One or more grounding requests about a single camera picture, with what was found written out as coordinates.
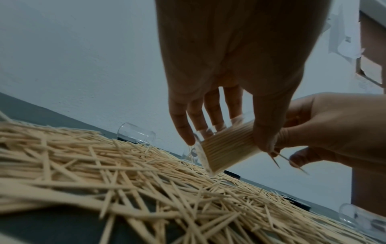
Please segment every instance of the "black object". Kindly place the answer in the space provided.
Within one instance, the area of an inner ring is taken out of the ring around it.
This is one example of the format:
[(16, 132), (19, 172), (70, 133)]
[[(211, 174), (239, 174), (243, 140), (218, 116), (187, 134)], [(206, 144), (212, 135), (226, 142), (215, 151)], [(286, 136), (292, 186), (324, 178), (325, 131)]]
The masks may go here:
[(289, 197), (289, 196), (287, 196), (287, 195), (281, 195), (284, 199), (286, 199), (286, 200), (288, 200), (290, 203), (292, 203), (293, 205), (295, 205), (295, 206), (297, 206), (297, 207), (299, 207), (299, 208), (301, 208), (301, 209), (304, 209), (304, 210), (306, 210), (306, 211), (310, 211), (310, 209), (311, 209), (311, 206), (310, 205), (307, 205), (307, 204), (305, 204), (305, 203), (303, 203), (302, 201), (299, 201), (299, 200), (297, 200), (297, 199), (294, 199), (294, 198), (292, 198), (292, 197)]
[(224, 170), (224, 174), (227, 174), (227, 175), (229, 175), (230, 177), (233, 177), (233, 178), (238, 179), (238, 180), (240, 180), (240, 178), (241, 178), (240, 175), (235, 174), (235, 173), (232, 173), (232, 172), (227, 171), (227, 170)]

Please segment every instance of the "pinky finger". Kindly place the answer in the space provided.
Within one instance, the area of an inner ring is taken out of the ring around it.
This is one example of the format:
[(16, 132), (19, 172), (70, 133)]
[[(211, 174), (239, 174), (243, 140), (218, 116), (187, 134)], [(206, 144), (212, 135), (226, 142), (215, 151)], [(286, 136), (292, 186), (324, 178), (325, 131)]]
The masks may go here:
[(192, 128), (190, 127), (188, 117), (186, 114), (187, 105), (173, 101), (169, 98), (169, 113), (178, 134), (189, 145), (195, 143)]

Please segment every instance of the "scattered toothpicks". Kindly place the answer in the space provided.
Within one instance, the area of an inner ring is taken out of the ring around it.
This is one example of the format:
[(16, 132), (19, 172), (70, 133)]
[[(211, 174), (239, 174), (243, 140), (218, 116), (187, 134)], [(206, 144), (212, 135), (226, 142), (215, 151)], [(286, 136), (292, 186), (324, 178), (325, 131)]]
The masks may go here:
[(171, 222), (186, 231), (174, 243), (374, 243), (275, 193), (224, 173), (210, 178), (160, 149), (0, 117), (0, 214), (55, 204), (91, 209), (107, 218), (101, 244), (118, 217), (152, 244), (166, 243)]

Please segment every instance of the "gray tabletop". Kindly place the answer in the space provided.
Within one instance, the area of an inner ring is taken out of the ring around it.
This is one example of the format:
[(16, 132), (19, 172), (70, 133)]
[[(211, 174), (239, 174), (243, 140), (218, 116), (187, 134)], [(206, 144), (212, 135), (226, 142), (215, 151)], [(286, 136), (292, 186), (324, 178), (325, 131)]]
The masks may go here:
[[(0, 110), (12, 119), (38, 125), (53, 127), (71, 127), (100, 131), (107, 138), (116, 138), (116, 134), (95, 126), (71, 119), (51, 110), (32, 105), (11, 96), (0, 93)], [(259, 183), (241, 178), (244, 182), (264, 188), (268, 191), (289, 194), (266, 187)], [(300, 201), (311, 206), (311, 211), (338, 220), (337, 212), (305, 200)], [(71, 206), (57, 206), (26, 213), (2, 215), (0, 232), (17, 237), (32, 244), (93, 244), (98, 243), (105, 225), (105, 220), (98, 219), (98, 213)], [(167, 228), (168, 242), (184, 233), (176, 224)], [(118, 218), (114, 225), (110, 243), (142, 243), (139, 236), (124, 221)]]

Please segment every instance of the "bundle of toothpicks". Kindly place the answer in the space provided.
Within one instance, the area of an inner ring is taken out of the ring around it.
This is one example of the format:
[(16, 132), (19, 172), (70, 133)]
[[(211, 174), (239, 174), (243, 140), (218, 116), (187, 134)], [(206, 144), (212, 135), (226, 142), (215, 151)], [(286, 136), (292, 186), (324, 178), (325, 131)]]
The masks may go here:
[(101, 244), (116, 218), (151, 244), (166, 243), (171, 223), (185, 232), (173, 243), (374, 243), (277, 193), (223, 173), (210, 178), (166, 151), (0, 117), (2, 215), (59, 204), (91, 209), (106, 222), (96, 233)]

